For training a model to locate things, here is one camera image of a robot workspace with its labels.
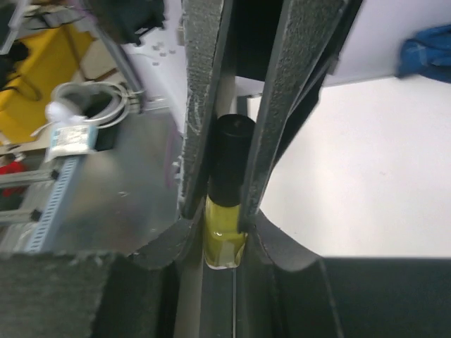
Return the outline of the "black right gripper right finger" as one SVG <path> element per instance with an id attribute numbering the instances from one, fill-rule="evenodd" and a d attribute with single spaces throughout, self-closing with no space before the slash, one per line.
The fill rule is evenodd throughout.
<path id="1" fill-rule="evenodd" d="M 322 257 L 259 213 L 239 267 L 239 336 L 343 335 Z"/>

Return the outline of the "yellow nail polish bottle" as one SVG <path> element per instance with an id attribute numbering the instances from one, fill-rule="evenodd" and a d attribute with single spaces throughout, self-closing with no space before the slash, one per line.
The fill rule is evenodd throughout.
<path id="1" fill-rule="evenodd" d="M 206 197 L 203 248 L 207 265 L 214 270 L 239 266 L 247 233 L 238 232 L 240 205 L 225 207 Z"/>

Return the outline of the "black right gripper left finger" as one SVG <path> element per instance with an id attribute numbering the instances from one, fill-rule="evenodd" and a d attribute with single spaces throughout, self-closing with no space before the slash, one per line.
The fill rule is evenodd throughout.
<path id="1" fill-rule="evenodd" d="M 198 337 L 202 288 L 200 208 L 112 267 L 94 337 Z"/>

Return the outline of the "black nail polish cap brush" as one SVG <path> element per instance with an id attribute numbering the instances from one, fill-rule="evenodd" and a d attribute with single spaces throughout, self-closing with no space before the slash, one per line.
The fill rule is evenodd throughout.
<path id="1" fill-rule="evenodd" d="M 221 116 L 215 124 L 207 194 L 219 206 L 240 203 L 254 121 L 240 114 Z"/>

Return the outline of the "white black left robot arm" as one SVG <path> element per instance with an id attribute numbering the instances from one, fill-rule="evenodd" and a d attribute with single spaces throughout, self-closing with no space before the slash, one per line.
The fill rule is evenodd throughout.
<path id="1" fill-rule="evenodd" d="M 275 164 L 319 102 L 360 1 L 85 1 L 94 25 L 119 44 L 141 46 L 171 32 L 185 63 L 163 81 L 185 85 L 179 206 L 190 219 L 219 165 L 244 168 L 239 232 L 249 232 Z"/>

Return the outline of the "left aluminium frame post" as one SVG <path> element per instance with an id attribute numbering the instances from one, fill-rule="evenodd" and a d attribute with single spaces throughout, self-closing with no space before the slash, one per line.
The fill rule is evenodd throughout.
<path id="1" fill-rule="evenodd" d="M 95 25 L 94 30 L 99 35 L 100 40 L 103 42 L 107 51 L 114 59 L 117 68 L 124 76 L 129 88 L 131 88 L 137 96 L 140 103 L 140 108 L 143 110 L 147 102 L 147 92 L 129 56 L 126 54 L 123 47 L 108 37 L 100 27 Z"/>

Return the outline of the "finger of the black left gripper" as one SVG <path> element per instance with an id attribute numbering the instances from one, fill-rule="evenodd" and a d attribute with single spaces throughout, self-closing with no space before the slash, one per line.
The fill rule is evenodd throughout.
<path id="1" fill-rule="evenodd" d="M 292 111 L 316 83 L 323 82 L 361 4 L 284 1 L 249 150 L 239 232 L 248 232 L 254 222 Z"/>
<path id="2" fill-rule="evenodd" d="M 193 218 L 208 181 L 209 138 L 233 10 L 232 1 L 184 1 L 187 108 L 179 209 Z"/>

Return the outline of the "yellow bin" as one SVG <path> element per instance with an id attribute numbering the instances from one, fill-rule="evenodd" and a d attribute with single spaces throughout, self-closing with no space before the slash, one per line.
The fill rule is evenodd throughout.
<path id="1" fill-rule="evenodd" d="M 74 25 L 46 30 L 22 39 L 30 55 L 16 66 L 9 90 L 1 92 L 1 134 L 12 144 L 31 142 L 32 133 L 43 126 L 45 107 L 57 85 L 68 82 L 78 71 L 67 36 L 79 57 L 94 41 L 90 33 L 78 32 Z"/>

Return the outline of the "white labelled box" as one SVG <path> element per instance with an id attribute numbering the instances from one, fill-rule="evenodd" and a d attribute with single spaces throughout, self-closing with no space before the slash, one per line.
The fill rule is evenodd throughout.
<path id="1" fill-rule="evenodd" d="M 98 128 L 93 125 L 55 125 L 51 128 L 44 161 L 50 162 L 56 158 L 93 153 L 97 135 Z"/>

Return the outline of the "blue striped cloth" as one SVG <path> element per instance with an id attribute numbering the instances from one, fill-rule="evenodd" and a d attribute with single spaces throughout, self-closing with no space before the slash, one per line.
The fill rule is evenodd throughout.
<path id="1" fill-rule="evenodd" d="M 450 25 L 422 30 L 402 43 L 395 76 L 413 75 L 450 84 Z"/>

